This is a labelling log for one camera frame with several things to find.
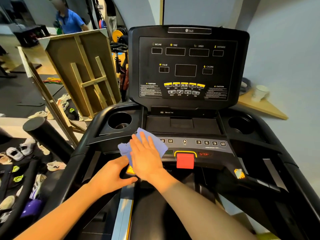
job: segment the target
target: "cleaning cloth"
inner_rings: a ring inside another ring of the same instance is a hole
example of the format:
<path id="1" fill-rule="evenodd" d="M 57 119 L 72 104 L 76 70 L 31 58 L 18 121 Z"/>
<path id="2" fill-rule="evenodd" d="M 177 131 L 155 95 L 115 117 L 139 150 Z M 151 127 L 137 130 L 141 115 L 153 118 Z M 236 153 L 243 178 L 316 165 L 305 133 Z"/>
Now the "cleaning cloth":
<path id="1" fill-rule="evenodd" d="M 167 151 L 168 147 L 166 146 L 165 143 L 163 143 L 158 137 L 156 137 L 155 135 L 151 134 L 150 132 L 147 132 L 144 129 L 138 128 L 137 130 L 137 137 L 138 139 L 142 142 L 141 140 L 141 136 L 140 136 L 140 132 L 143 132 L 146 136 L 146 139 L 148 139 L 149 136 L 151 136 L 153 144 L 155 146 L 155 148 L 157 149 L 160 158 L 164 155 L 164 153 Z M 120 143 L 118 145 L 118 148 L 120 150 L 120 154 L 122 156 L 127 156 L 129 159 L 129 164 L 132 167 L 132 159 L 131 159 L 131 155 L 130 152 L 132 151 L 130 143 Z"/>

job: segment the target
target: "right hand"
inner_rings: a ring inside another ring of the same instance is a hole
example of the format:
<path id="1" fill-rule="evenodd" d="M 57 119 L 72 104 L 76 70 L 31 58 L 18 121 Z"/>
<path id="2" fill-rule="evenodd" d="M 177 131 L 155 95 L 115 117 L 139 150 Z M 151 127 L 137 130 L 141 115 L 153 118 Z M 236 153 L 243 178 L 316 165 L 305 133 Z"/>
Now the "right hand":
<path id="1" fill-rule="evenodd" d="M 132 168 L 139 178 L 150 183 L 152 177 L 164 169 L 152 138 L 149 136 L 147 140 L 143 132 L 140 132 L 140 136 L 142 143 L 134 134 L 130 140 Z"/>

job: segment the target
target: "yellow sticker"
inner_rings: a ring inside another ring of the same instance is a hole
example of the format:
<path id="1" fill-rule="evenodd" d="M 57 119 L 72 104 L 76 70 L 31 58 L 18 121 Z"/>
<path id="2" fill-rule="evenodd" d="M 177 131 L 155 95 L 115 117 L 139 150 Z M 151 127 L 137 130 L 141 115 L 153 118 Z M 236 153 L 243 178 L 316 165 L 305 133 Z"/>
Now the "yellow sticker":
<path id="1" fill-rule="evenodd" d="M 18 166 L 14 166 L 13 169 L 12 169 L 12 172 L 17 172 L 20 168 Z"/>
<path id="2" fill-rule="evenodd" d="M 22 178 L 23 178 L 23 175 L 18 176 L 18 177 L 14 177 L 13 180 L 14 180 L 14 182 L 17 183 L 17 182 L 20 182 L 22 180 Z"/>
<path id="3" fill-rule="evenodd" d="M 238 179 L 244 179 L 246 177 L 245 174 L 242 172 L 242 169 L 235 169 L 234 173 Z"/>
<path id="4" fill-rule="evenodd" d="M 133 168 L 130 165 L 129 165 L 128 169 L 127 169 L 127 173 L 135 174 Z"/>

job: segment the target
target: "yellow curved line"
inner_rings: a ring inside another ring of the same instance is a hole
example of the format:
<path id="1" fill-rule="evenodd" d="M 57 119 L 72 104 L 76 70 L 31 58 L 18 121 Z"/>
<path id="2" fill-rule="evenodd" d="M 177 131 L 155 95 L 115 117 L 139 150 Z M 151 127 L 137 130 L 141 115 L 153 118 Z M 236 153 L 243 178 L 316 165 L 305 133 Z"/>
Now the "yellow curved line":
<path id="1" fill-rule="evenodd" d="M 195 157 L 198 157 L 198 156 L 197 156 L 197 153 L 192 152 L 192 151 L 175 151 L 175 152 L 174 152 L 174 156 L 176 156 L 176 153 L 177 153 L 177 152 L 191 152 L 191 153 L 194 153 L 194 154 L 195 154 Z"/>

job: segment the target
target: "person in blue shirt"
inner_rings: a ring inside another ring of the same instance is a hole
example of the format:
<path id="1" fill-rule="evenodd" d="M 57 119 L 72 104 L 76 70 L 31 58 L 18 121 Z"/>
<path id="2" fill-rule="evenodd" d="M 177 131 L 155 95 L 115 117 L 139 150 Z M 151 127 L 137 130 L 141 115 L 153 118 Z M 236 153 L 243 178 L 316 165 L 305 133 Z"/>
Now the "person in blue shirt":
<path id="1" fill-rule="evenodd" d="M 56 20 L 59 22 L 64 34 L 87 31 L 89 28 L 78 14 L 66 6 L 66 0 L 49 0 L 58 10 Z"/>

